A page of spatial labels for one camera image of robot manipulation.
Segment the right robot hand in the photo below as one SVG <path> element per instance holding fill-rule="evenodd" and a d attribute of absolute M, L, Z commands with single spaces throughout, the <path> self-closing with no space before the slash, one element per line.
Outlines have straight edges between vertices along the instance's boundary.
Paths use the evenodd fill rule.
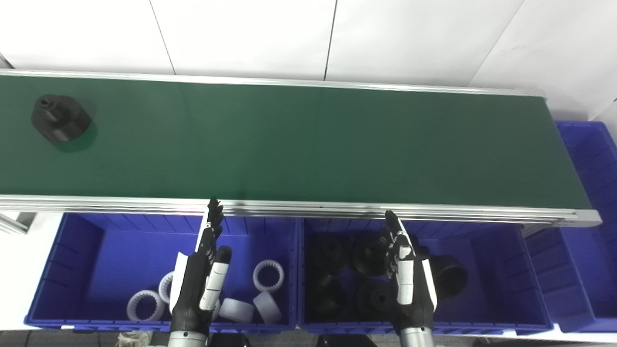
<path fill-rule="evenodd" d="M 391 314 L 397 334 L 404 330 L 433 330 L 438 296 L 429 262 L 429 249 L 406 230 L 392 210 L 385 212 L 388 237 L 388 277 L 396 301 Z"/>

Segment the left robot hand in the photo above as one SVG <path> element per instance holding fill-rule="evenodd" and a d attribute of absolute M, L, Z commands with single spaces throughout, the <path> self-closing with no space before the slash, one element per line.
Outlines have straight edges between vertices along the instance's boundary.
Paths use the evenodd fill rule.
<path fill-rule="evenodd" d="M 178 299 L 172 309 L 171 334 L 186 337 L 209 334 L 216 301 L 229 270 L 232 249 L 217 246 L 223 231 L 223 206 L 213 197 L 207 207 L 205 227 L 198 237 L 195 251 L 188 256 Z"/>

